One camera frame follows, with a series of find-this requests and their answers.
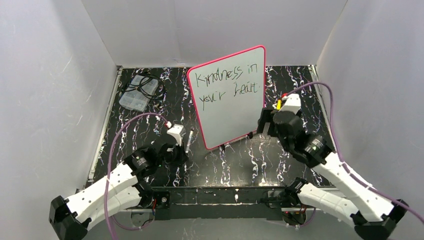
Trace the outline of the white whiteboard marker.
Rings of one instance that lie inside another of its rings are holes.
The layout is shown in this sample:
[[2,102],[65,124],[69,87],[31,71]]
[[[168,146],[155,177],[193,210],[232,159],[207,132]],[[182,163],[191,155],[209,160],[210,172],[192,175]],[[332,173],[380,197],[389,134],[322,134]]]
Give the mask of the white whiteboard marker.
[[188,154],[189,153],[189,151],[190,151],[190,147],[191,147],[191,144],[192,144],[192,141],[193,141],[193,137],[194,137],[194,128],[192,127],[191,129],[190,129],[190,131],[189,131],[189,135],[188,135],[188,139],[187,139],[187,143],[186,143],[186,146],[185,146],[185,153],[186,154]]

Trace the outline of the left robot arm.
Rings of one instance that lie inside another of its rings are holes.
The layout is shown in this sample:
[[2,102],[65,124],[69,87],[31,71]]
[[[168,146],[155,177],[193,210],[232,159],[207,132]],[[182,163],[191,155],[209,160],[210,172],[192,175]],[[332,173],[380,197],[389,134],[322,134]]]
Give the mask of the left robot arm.
[[68,197],[50,203],[49,223],[60,240],[82,240],[106,216],[156,202],[146,178],[164,164],[187,161],[183,137],[172,133],[165,140],[144,145],[127,156],[110,174]]

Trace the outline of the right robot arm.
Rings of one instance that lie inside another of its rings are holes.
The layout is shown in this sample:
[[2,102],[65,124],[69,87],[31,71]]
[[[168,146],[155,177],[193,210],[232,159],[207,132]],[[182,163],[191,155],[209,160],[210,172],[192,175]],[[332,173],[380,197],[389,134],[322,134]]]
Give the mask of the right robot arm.
[[318,208],[352,227],[363,240],[390,238],[407,212],[403,200],[389,200],[372,192],[370,186],[361,185],[322,136],[306,133],[296,113],[263,108],[257,132],[262,133],[266,124],[268,135],[278,138],[286,152],[344,194],[337,196],[297,177],[279,194],[281,203]]

